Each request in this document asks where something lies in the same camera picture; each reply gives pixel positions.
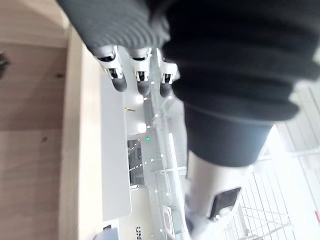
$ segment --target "ceiling light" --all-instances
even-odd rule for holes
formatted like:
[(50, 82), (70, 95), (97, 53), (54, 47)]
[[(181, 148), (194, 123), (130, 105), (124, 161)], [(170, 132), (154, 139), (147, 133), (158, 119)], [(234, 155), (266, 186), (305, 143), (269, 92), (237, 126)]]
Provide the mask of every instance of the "ceiling light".
[(144, 97), (142, 95), (138, 95), (135, 97), (137, 104), (143, 104), (144, 103)]
[(139, 123), (137, 129), (139, 133), (145, 133), (147, 131), (147, 125), (145, 123)]
[[(181, 182), (180, 182), (180, 177), (179, 177), (179, 172), (178, 172), (178, 163), (177, 163), (174, 135), (172, 134), (172, 132), (170, 132), (168, 134), (168, 136), (169, 136), (169, 145), (170, 145), (171, 158), (172, 158), (172, 168), (174, 169), (173, 180), (174, 180), (176, 195), (177, 195), (179, 205), (180, 205), (180, 212), (181, 212), (182, 216), (184, 216), (185, 215), (185, 209), (184, 209), (185, 200), (184, 200), (184, 196), (182, 193)], [(183, 223), (183, 227), (187, 228), (186, 219), (184, 217), (182, 218), (182, 223)]]

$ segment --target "wood grain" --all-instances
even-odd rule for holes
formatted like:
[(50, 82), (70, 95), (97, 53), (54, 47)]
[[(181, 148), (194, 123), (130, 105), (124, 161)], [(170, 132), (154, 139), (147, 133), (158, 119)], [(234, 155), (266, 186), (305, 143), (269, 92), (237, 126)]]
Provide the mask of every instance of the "wood grain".
[(0, 43), (65, 48), (69, 22), (55, 0), (0, 0)]
[(0, 239), (56, 240), (66, 50), (0, 50)]

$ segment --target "white wall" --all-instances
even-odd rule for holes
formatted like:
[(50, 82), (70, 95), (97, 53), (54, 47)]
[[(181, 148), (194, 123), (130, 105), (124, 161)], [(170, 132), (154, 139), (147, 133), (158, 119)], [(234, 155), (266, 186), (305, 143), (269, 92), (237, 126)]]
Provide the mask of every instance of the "white wall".
[(109, 77), (101, 78), (102, 209), (103, 221), (131, 212), (129, 162), (123, 93)]
[(143, 240), (153, 239), (154, 222), (148, 188), (132, 189), (131, 203), (131, 215), (119, 219), (119, 240), (137, 240), (136, 227), (140, 227)]

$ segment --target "wooden surface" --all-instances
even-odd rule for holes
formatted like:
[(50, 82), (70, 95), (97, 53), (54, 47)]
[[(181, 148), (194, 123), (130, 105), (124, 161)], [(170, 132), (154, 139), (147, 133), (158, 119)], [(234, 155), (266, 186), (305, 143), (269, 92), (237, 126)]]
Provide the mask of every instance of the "wooden surface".
[(66, 50), (0, 50), (0, 239), (56, 240)]
[(0, 0), (0, 43), (65, 48), (68, 25), (55, 0)]
[(102, 230), (101, 67), (70, 32), (63, 115), (59, 240), (92, 240)]

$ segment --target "robotic hand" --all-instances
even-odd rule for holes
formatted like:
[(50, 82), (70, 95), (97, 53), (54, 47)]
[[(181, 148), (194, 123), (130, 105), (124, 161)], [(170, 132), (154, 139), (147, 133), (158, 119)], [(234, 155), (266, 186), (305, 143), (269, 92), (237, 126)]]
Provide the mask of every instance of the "robotic hand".
[(289, 101), (294, 85), (320, 75), (320, 1), (57, 1), (116, 89), (125, 80), (110, 46), (129, 49), (143, 95), (150, 48), (178, 65), (172, 82), (176, 67), (162, 62), (160, 92), (172, 86), (184, 103), (185, 221), (192, 238), (207, 226), (221, 232), (273, 124), (299, 111)]
[(172, 92), (172, 83), (178, 72), (177, 64), (173, 62), (161, 61), (161, 84), (160, 84), (160, 95), (163, 98), (168, 97)]
[(146, 97), (150, 93), (150, 85), (148, 81), (151, 48), (145, 47), (140, 49), (131, 49), (129, 50), (129, 54), (131, 56), (138, 92)]
[(107, 46), (102, 56), (96, 56), (104, 71), (111, 78), (114, 88), (119, 92), (127, 89), (127, 81), (121, 67), (117, 46)]

